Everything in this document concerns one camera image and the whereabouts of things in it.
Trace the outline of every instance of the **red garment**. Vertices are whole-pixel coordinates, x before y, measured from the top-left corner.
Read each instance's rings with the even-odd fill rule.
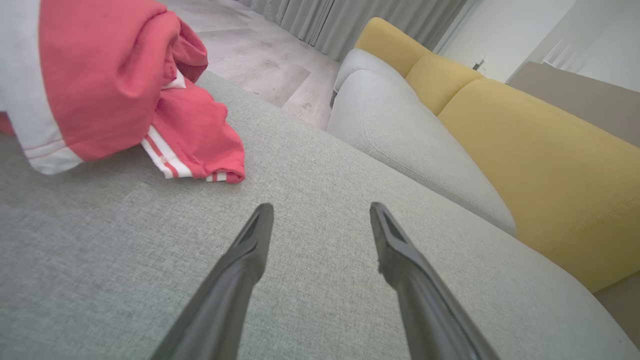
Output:
[[[167,178],[244,179],[226,106],[193,84],[206,48],[175,13],[153,0],[3,3],[0,56],[21,65],[0,70],[0,86],[13,85],[0,96],[34,168],[54,174],[142,143]]]

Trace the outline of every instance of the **wooden floor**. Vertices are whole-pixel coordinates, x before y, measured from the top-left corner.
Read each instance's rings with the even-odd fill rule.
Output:
[[[339,64],[234,0],[161,0],[200,36],[207,70],[326,129]]]

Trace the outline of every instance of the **gray seat cushion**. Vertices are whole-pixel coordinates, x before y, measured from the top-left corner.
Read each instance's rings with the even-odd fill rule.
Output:
[[[0,358],[148,359],[256,205],[275,224],[239,359],[408,359],[377,271],[384,202],[503,359],[637,359],[573,277],[386,165],[209,73],[241,184],[165,180],[140,147],[45,176],[0,135]]]
[[[352,74],[327,131],[515,235],[515,222],[480,168],[438,118],[368,70]]]
[[[352,49],[342,61],[338,75],[335,78],[335,84],[333,90],[338,92],[340,87],[347,78],[358,70],[368,70],[375,72],[383,78],[389,80],[395,84],[397,91],[401,91],[407,97],[414,97],[418,99],[418,95],[413,91],[411,85],[409,85],[402,75],[398,73],[389,64],[385,63],[379,57],[368,53],[361,49]]]

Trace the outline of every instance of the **yellow cushion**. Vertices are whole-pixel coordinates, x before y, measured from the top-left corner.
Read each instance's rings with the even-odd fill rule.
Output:
[[[428,52],[413,66],[405,80],[420,101],[438,115],[460,89],[483,77],[478,71]]]
[[[413,64],[429,52],[409,35],[379,17],[374,17],[362,30],[353,46],[373,54],[405,77]]]
[[[439,119],[504,199],[520,241],[591,291],[640,270],[640,149],[488,79]]]

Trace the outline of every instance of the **curtain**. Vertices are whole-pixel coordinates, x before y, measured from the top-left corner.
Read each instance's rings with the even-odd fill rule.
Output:
[[[239,0],[300,40],[342,61],[372,17],[433,50],[467,0]]]

